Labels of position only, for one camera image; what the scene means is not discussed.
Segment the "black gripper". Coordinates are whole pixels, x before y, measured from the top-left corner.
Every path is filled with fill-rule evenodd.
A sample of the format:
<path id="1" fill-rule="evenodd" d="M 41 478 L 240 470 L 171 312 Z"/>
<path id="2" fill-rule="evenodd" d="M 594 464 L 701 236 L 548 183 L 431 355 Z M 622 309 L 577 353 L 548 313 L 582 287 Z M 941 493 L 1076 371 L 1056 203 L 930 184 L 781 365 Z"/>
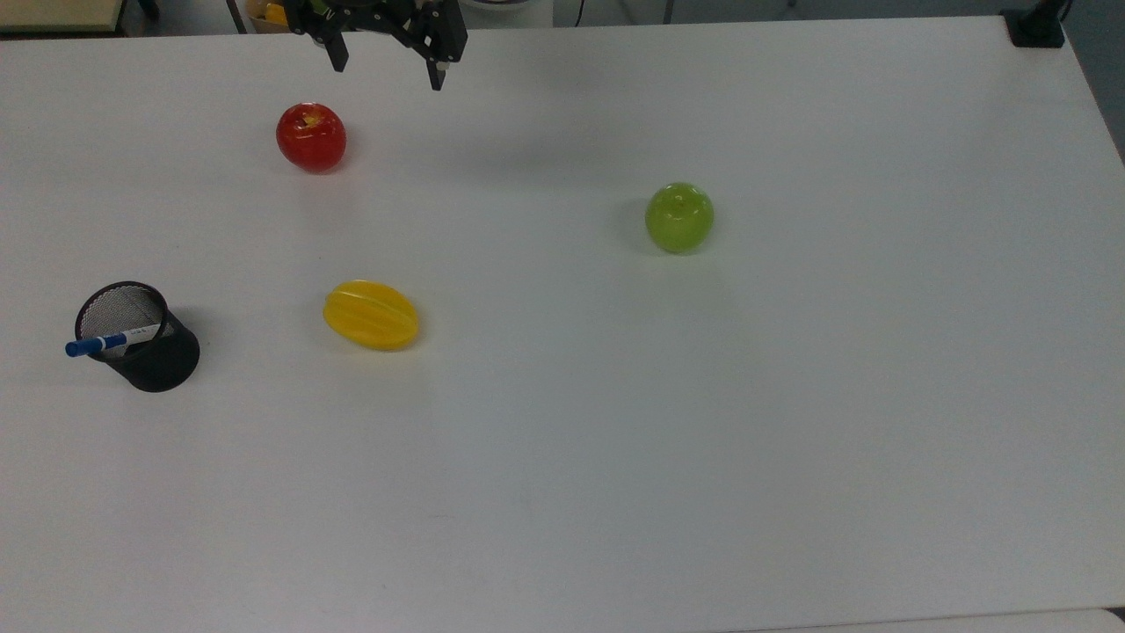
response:
<path id="1" fill-rule="evenodd" d="M 349 52 L 343 33 L 375 31 L 399 36 L 426 63 L 431 88 L 446 84 L 447 69 L 462 58 L 468 31 L 461 4 L 423 1 L 285 1 L 292 33 L 306 33 L 324 49 L 338 73 L 345 71 Z"/>

